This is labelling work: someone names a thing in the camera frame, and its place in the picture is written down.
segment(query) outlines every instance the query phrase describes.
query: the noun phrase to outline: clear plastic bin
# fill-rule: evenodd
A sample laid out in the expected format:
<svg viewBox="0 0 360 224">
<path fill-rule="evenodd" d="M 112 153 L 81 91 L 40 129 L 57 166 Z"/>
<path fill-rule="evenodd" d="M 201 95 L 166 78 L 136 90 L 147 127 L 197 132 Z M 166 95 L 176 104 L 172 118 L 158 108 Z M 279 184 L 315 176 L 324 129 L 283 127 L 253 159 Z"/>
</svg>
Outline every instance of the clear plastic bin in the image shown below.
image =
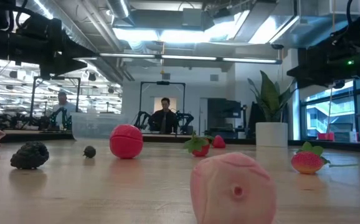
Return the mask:
<svg viewBox="0 0 360 224">
<path fill-rule="evenodd" d="M 122 114 L 72 113 L 72 135 L 76 140 L 106 139 L 114 128 L 128 124 Z"/>
</svg>

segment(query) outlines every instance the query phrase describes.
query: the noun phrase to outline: black shirt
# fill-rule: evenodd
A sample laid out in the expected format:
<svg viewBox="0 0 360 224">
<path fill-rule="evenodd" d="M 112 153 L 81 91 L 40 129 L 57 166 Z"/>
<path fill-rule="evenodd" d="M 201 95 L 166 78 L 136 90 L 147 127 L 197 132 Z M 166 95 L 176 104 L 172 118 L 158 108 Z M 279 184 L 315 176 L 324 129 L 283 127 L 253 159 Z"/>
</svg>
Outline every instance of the black shirt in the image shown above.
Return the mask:
<svg viewBox="0 0 360 224">
<path fill-rule="evenodd" d="M 176 133 L 178 130 L 178 121 L 176 114 L 172 111 L 164 112 L 159 110 L 155 112 L 148 121 L 152 131 L 164 131 L 162 134 Z"/>
</svg>

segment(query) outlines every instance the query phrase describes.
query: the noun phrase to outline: glass wall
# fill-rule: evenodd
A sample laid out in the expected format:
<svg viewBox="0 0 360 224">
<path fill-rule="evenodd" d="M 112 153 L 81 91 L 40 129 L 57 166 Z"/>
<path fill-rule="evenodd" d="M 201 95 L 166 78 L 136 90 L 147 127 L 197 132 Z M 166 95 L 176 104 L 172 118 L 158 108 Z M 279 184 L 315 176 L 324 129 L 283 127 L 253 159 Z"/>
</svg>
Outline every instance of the glass wall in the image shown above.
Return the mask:
<svg viewBox="0 0 360 224">
<path fill-rule="evenodd" d="M 353 141 L 355 133 L 360 141 L 360 80 L 346 82 L 342 88 L 322 91 L 301 102 L 301 136 L 318 139 L 319 134 L 334 133 L 334 140 Z"/>
</svg>

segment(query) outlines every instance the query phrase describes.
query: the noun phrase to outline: man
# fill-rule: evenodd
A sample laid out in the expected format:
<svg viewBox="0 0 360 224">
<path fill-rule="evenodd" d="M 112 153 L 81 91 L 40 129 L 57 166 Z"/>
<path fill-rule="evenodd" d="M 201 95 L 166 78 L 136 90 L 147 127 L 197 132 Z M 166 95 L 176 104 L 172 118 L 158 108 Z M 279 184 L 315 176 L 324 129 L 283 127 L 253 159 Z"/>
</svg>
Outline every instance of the man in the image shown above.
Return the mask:
<svg viewBox="0 0 360 224">
<path fill-rule="evenodd" d="M 53 112 L 56 112 L 60 108 L 65 108 L 67 110 L 67 117 L 70 116 L 72 112 L 76 112 L 76 106 L 67 101 L 67 94 L 63 91 L 58 93 L 58 104 L 53 106 Z M 60 126 L 62 124 L 62 112 L 59 112 L 57 118 L 55 120 L 56 126 Z"/>
<path fill-rule="evenodd" d="M 161 100 L 162 109 L 156 111 L 149 119 L 149 125 L 156 127 L 153 131 L 159 131 L 160 134 L 176 133 L 178 130 L 178 121 L 176 114 L 170 109 L 170 100 L 163 98 Z"/>
</svg>

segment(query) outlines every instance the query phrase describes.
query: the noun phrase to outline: green leaves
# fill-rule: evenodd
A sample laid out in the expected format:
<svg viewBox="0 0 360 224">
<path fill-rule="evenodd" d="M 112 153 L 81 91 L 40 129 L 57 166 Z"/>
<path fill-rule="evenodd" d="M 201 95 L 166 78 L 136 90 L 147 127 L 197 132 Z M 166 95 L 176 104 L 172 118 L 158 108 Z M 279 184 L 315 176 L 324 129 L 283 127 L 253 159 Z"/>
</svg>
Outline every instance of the green leaves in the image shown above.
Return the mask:
<svg viewBox="0 0 360 224">
<path fill-rule="evenodd" d="M 260 74 L 262 75 L 262 100 L 267 104 L 271 114 L 274 114 L 280 109 L 278 92 L 275 89 L 274 83 L 268 78 L 267 74 L 263 71 L 260 71 Z"/>
<path fill-rule="evenodd" d="M 260 74 L 262 75 L 261 90 L 258 91 L 255 83 L 248 78 L 248 83 L 251 86 L 250 91 L 254 93 L 256 103 L 264 113 L 266 122 L 281 122 L 282 110 L 295 91 L 291 91 L 291 86 L 296 80 L 294 79 L 287 90 L 280 94 L 279 83 L 273 83 L 263 71 L 260 71 Z"/>
<path fill-rule="evenodd" d="M 300 152 L 312 152 L 320 157 L 320 159 L 323 160 L 324 164 L 330 164 L 331 161 L 325 159 L 323 156 L 321 156 L 324 153 L 324 148 L 321 146 L 312 146 L 310 142 L 305 142 L 302 145 L 302 149 L 299 149 L 296 153 Z"/>
<path fill-rule="evenodd" d="M 184 143 L 184 148 L 187 149 L 189 153 L 193 151 L 201 152 L 203 146 L 210 144 L 207 139 L 213 141 L 214 138 L 211 136 L 198 137 L 193 133 L 191 139 Z"/>
</svg>

